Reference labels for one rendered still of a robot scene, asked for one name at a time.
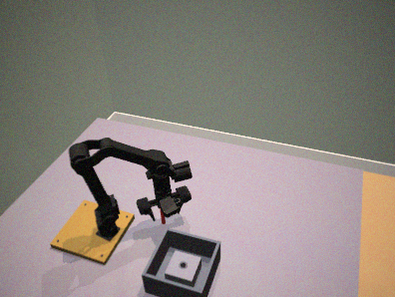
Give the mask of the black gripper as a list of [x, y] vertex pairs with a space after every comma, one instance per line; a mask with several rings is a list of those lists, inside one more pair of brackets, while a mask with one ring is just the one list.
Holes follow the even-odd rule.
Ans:
[[144, 197], [144, 198], [137, 200], [137, 207], [140, 212], [140, 215], [149, 215], [153, 221], [155, 221], [155, 218], [154, 218], [151, 207], [157, 205], [157, 198], [158, 197], [163, 198], [163, 197], [167, 196], [167, 193], [170, 192], [173, 198], [175, 197], [175, 198], [179, 198], [181, 200], [182, 206], [184, 203], [186, 203], [192, 199], [191, 193], [185, 185], [176, 188], [176, 192], [173, 192], [173, 193], [172, 193], [172, 189], [171, 189], [171, 184], [169, 187], [167, 187], [165, 189], [154, 188], [154, 191], [155, 191], [156, 199], [148, 201], [148, 199], [146, 197]]

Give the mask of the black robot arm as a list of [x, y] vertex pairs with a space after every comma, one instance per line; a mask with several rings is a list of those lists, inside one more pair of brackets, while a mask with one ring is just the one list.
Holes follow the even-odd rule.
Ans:
[[[90, 156], [90, 149], [98, 149], [98, 151]], [[161, 150], [143, 150], [113, 141], [110, 138], [86, 140], [71, 145], [69, 147], [70, 166], [76, 174], [83, 178], [98, 204], [98, 207], [94, 210], [98, 229], [96, 235], [107, 241], [111, 241], [121, 229], [116, 225], [120, 211], [114, 195], [106, 194], [93, 166], [109, 156], [145, 167], [148, 170], [146, 176], [148, 179], [153, 179], [156, 189], [169, 187], [170, 177], [175, 182], [193, 178], [187, 160], [172, 164], [171, 160]], [[167, 196], [157, 198], [157, 207], [168, 218], [178, 213], [178, 210], [182, 207], [182, 202], [179, 198], [173, 198], [169, 192]]]

